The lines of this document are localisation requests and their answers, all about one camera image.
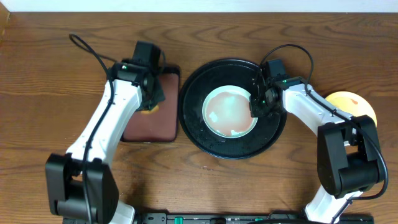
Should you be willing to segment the green and orange sponge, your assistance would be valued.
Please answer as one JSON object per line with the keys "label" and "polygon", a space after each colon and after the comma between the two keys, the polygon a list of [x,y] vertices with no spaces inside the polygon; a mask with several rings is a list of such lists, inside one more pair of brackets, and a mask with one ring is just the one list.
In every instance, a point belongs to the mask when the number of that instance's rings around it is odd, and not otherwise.
{"label": "green and orange sponge", "polygon": [[157,105],[157,106],[153,107],[151,110],[141,110],[141,114],[144,114],[144,115],[153,114],[153,113],[157,112],[158,110],[159,110],[159,106]]}

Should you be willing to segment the light blue plate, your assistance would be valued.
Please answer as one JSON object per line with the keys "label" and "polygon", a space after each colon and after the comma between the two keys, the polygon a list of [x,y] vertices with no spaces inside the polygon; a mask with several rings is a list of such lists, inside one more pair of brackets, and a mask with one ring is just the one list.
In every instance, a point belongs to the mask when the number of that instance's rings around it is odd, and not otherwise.
{"label": "light blue plate", "polygon": [[206,126],[218,136],[236,139],[250,133],[258,119],[251,116],[244,88],[225,85],[212,90],[204,99],[201,113]]}

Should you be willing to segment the yellow plate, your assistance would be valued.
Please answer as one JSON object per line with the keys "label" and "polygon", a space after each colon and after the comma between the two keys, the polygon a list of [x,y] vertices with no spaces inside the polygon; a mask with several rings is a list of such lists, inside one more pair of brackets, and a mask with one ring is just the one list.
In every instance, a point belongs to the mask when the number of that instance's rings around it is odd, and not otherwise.
{"label": "yellow plate", "polygon": [[377,118],[372,106],[362,97],[348,91],[337,91],[325,98],[333,106],[353,116],[368,115],[377,125]]}

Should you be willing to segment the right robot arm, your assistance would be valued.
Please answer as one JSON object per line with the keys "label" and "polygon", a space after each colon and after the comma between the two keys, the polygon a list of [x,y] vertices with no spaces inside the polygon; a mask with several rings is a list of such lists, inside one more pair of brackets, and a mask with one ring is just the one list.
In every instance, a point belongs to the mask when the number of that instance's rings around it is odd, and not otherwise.
{"label": "right robot arm", "polygon": [[304,209],[309,223],[338,223],[355,200],[384,194],[388,171],[372,118],[339,110],[308,80],[286,74],[281,60],[260,65],[252,83],[257,88],[249,100],[253,117],[291,113],[317,137],[321,186]]}

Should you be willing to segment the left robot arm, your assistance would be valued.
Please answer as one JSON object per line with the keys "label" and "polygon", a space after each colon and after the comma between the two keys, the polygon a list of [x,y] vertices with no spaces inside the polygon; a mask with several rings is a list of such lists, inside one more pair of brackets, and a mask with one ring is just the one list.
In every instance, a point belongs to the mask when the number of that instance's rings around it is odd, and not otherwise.
{"label": "left robot arm", "polygon": [[146,96],[159,86],[151,65],[115,63],[90,121],[64,155],[45,164],[50,212],[88,223],[132,223],[135,209],[119,200],[111,173],[116,148],[128,121],[148,109]]}

